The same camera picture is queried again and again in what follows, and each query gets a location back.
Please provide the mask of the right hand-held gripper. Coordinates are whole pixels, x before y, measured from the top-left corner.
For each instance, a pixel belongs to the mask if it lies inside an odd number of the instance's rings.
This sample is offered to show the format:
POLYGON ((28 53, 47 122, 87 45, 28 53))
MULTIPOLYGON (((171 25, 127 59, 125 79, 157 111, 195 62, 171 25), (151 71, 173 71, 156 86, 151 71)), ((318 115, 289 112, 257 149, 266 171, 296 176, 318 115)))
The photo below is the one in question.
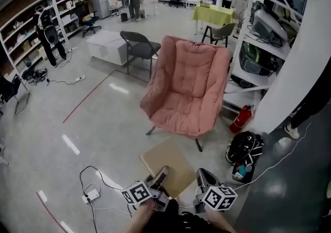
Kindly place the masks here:
POLYGON ((213 211, 229 210, 238 195, 231 187, 224 186, 210 171, 199 168, 197 170, 198 193, 193 200, 195 213, 204 213, 205 207, 213 211))

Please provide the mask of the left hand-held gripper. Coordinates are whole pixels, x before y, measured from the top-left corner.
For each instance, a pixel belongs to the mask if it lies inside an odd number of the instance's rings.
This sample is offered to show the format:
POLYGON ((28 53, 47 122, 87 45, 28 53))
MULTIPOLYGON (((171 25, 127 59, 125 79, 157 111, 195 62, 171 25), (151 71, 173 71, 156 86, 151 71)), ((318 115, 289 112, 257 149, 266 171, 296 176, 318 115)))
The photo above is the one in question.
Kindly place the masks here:
POLYGON ((169 167, 164 166, 152 179, 139 181, 126 189, 121 190, 128 205, 137 206, 148 199, 155 202, 155 210, 164 212, 169 204, 169 197, 166 195, 163 184, 169 174, 169 167))

